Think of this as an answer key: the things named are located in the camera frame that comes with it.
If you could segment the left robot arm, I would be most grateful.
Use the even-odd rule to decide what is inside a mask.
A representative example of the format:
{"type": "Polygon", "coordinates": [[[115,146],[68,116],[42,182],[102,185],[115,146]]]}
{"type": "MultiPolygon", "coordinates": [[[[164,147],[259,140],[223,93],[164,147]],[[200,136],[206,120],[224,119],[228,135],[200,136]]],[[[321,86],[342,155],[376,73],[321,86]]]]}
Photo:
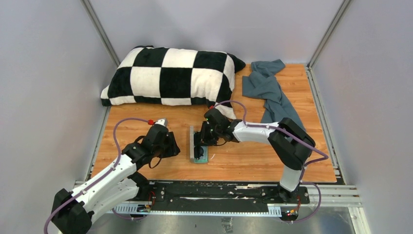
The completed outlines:
{"type": "Polygon", "coordinates": [[[138,170],[154,157],[171,157],[180,153],[173,132],[165,118],[149,120],[147,134],[123,150],[116,143],[118,156],[96,176],[71,191],[55,194],[52,212],[43,231],[53,223],[63,234],[85,234],[92,225],[116,205],[134,198],[144,201],[149,196],[147,180],[138,170]]]}

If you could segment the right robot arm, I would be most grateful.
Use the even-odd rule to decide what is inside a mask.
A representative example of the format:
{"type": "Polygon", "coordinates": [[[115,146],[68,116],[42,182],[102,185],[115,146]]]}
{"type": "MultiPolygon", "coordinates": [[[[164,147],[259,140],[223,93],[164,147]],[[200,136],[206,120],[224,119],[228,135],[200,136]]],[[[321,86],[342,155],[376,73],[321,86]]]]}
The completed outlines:
{"type": "Polygon", "coordinates": [[[296,122],[287,117],[272,123],[230,120],[216,108],[208,110],[204,117],[200,131],[195,134],[196,146],[216,146],[220,139],[270,145],[284,164],[278,190],[280,201],[288,204],[297,198],[304,164],[316,144],[296,122]]]}

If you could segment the grey glasses case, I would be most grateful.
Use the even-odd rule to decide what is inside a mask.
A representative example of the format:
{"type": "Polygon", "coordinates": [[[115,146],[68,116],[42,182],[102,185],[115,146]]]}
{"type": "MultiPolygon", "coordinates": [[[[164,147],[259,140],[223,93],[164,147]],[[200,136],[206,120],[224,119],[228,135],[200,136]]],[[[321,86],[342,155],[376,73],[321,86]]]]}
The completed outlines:
{"type": "Polygon", "coordinates": [[[189,127],[189,160],[195,164],[208,163],[208,148],[201,142],[201,133],[189,127]]]}

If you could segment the black sunglasses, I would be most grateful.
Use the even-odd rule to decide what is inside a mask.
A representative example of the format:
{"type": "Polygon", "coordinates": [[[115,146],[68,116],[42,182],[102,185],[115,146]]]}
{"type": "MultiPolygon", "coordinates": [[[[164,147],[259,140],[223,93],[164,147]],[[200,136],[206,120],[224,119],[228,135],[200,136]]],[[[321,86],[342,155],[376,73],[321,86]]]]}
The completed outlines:
{"type": "Polygon", "coordinates": [[[194,147],[194,158],[196,160],[202,159],[204,156],[207,156],[207,147],[206,146],[195,146],[194,147]]]}

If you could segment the black white checkered pillow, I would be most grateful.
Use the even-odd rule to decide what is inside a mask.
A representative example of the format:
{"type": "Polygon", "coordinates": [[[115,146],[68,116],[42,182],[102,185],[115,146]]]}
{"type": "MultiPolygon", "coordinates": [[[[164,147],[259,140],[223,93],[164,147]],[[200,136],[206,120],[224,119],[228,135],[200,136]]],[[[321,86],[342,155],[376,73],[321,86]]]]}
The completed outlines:
{"type": "Polygon", "coordinates": [[[227,52],[137,46],[121,61],[100,100],[103,106],[218,104],[224,116],[235,119],[228,101],[235,75],[245,66],[227,52]]]}

